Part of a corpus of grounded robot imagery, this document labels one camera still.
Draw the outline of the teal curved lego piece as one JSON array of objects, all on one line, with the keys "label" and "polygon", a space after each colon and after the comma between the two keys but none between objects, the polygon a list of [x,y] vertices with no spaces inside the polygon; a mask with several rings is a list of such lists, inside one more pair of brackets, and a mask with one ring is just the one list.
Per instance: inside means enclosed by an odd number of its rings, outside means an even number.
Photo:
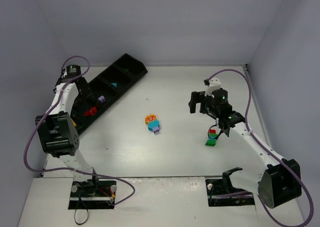
[{"label": "teal curved lego piece", "polygon": [[209,133],[208,139],[209,140],[216,140],[218,135],[216,133]]}]

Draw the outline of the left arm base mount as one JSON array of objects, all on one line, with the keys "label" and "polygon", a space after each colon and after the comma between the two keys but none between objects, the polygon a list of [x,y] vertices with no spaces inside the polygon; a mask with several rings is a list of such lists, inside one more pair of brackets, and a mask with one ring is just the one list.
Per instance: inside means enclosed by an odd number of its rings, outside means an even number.
[{"label": "left arm base mount", "polygon": [[115,180],[98,180],[89,186],[86,182],[73,181],[69,195],[69,210],[113,210],[117,182]]}]

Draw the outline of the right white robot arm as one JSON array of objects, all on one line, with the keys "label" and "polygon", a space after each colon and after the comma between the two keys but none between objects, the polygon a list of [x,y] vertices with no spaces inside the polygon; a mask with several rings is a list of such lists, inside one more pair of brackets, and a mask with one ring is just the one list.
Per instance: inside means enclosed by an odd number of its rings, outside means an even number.
[{"label": "right white robot arm", "polygon": [[254,172],[234,167],[222,173],[222,185],[229,195],[238,191],[254,193],[270,209],[301,196],[299,164],[294,159],[285,159],[260,138],[252,136],[245,117],[229,104],[225,89],[216,89],[209,96],[204,91],[193,91],[188,103],[190,113],[195,113],[197,104],[200,113],[215,119],[220,132],[246,151],[257,166]]}]

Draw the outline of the lavender lego brick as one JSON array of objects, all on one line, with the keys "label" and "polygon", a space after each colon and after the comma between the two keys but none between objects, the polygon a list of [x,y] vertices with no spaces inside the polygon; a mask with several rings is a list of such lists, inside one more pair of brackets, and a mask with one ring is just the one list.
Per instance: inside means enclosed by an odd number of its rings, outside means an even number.
[{"label": "lavender lego brick", "polygon": [[160,132],[160,127],[159,126],[155,126],[152,128],[153,134],[156,135]]}]

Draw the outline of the black sectioned sorting tray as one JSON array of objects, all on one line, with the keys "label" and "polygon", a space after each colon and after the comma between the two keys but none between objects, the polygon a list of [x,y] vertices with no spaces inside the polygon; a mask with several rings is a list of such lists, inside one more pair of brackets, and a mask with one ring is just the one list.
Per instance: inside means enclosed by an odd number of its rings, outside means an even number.
[{"label": "black sectioned sorting tray", "polygon": [[[125,53],[91,81],[87,81],[93,94],[94,103],[76,104],[76,99],[71,110],[71,119],[76,123],[78,134],[88,129],[102,114],[104,114],[117,100],[148,73],[145,65]],[[105,102],[99,102],[100,96],[105,97]],[[86,111],[96,107],[97,112],[84,116]]]}]

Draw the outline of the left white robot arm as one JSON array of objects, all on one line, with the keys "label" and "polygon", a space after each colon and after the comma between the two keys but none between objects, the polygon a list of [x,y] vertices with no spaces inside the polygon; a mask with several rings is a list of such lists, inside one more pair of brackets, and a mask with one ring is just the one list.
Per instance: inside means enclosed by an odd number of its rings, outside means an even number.
[{"label": "left white robot arm", "polygon": [[75,81],[67,82],[79,75],[81,67],[78,65],[69,65],[62,70],[54,99],[46,112],[48,116],[43,122],[40,122],[42,117],[37,116],[35,124],[39,125],[37,133],[43,151],[73,169],[75,185],[93,191],[98,183],[93,176],[96,172],[79,150],[80,138],[71,118],[71,110],[80,91]]}]

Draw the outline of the small purple lego brick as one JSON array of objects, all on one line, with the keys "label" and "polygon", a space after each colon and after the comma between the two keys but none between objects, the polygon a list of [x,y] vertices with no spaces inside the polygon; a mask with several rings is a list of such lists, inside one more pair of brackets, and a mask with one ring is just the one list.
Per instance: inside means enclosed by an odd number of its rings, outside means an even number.
[{"label": "small purple lego brick", "polygon": [[99,102],[101,103],[104,103],[106,101],[105,97],[103,95],[101,95],[99,98],[98,98]]}]

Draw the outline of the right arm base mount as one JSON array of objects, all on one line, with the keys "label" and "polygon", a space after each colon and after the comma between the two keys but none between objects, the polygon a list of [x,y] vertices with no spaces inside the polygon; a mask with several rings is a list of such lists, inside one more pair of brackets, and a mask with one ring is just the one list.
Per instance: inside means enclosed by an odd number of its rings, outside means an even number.
[{"label": "right arm base mount", "polygon": [[206,178],[205,187],[209,207],[242,207],[254,206],[252,193],[235,189],[228,192],[221,178]]}]

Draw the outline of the red round lego piece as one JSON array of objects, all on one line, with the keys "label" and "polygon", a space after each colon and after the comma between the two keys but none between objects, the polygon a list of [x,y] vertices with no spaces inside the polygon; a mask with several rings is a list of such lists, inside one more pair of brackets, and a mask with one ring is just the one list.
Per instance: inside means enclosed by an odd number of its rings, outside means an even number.
[{"label": "red round lego piece", "polygon": [[94,115],[97,111],[98,111],[98,110],[97,110],[96,107],[92,107],[92,108],[90,109],[90,114],[91,114],[91,115]]}]

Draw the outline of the green lego brick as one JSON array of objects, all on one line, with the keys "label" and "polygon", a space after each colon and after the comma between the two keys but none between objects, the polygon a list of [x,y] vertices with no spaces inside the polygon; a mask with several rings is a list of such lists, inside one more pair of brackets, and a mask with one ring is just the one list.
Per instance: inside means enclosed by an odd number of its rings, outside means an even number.
[{"label": "green lego brick", "polygon": [[217,141],[215,139],[208,139],[205,143],[206,146],[214,147],[216,145]]}]

